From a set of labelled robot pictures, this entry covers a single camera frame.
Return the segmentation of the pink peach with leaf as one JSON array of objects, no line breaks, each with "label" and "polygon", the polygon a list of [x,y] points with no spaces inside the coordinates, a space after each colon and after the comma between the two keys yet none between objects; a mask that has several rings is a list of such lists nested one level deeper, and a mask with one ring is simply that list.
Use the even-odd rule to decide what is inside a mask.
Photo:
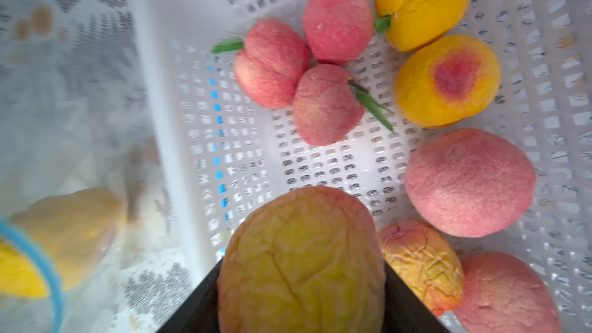
[{"label": "pink peach with leaf", "polygon": [[320,64],[304,73],[292,112],[300,138],[312,146],[328,146],[342,140],[369,111],[388,131],[393,125],[382,114],[389,112],[344,68]]}]

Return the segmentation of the white plastic mesh basket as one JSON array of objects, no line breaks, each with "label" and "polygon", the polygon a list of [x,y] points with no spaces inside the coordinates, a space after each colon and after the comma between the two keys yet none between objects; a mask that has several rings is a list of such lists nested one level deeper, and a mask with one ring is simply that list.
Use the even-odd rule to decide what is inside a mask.
[{"label": "white plastic mesh basket", "polygon": [[[377,228],[417,216],[403,175],[411,152],[438,136],[405,121],[393,81],[405,62],[383,36],[348,71],[386,107],[340,143],[302,141],[289,109],[264,109],[237,84],[233,56],[213,55],[260,18],[302,27],[308,0],[130,0],[160,157],[197,286],[251,211],[299,187],[337,187],[367,206]],[[537,172],[534,201],[487,237],[451,237],[461,255],[501,251],[545,285],[565,332],[591,330],[591,0],[470,0],[456,27],[489,44],[502,66],[495,100],[459,123],[518,146]]]}]

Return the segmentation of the clear zip-top bag blue zipper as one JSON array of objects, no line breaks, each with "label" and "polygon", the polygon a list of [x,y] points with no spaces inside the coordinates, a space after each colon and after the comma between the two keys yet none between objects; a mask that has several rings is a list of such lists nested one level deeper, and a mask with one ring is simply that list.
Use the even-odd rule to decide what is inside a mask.
[{"label": "clear zip-top bag blue zipper", "polygon": [[[66,290],[9,217],[46,198],[105,187],[125,224],[99,266]],[[1,241],[27,257],[46,298],[1,293],[4,332],[156,332],[191,292],[146,101],[95,95],[11,106],[1,117]]]}]

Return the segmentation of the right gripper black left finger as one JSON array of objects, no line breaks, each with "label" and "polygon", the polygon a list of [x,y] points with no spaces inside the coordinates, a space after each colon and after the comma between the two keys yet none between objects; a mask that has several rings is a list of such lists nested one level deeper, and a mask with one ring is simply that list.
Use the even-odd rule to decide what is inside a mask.
[{"label": "right gripper black left finger", "polygon": [[217,262],[157,333],[219,333],[217,279],[221,265],[222,261]]}]

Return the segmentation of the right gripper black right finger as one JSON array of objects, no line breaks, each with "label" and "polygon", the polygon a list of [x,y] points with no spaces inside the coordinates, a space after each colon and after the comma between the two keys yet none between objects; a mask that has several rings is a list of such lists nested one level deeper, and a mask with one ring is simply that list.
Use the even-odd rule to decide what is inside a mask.
[{"label": "right gripper black right finger", "polygon": [[450,333],[395,271],[385,266],[383,333]]}]

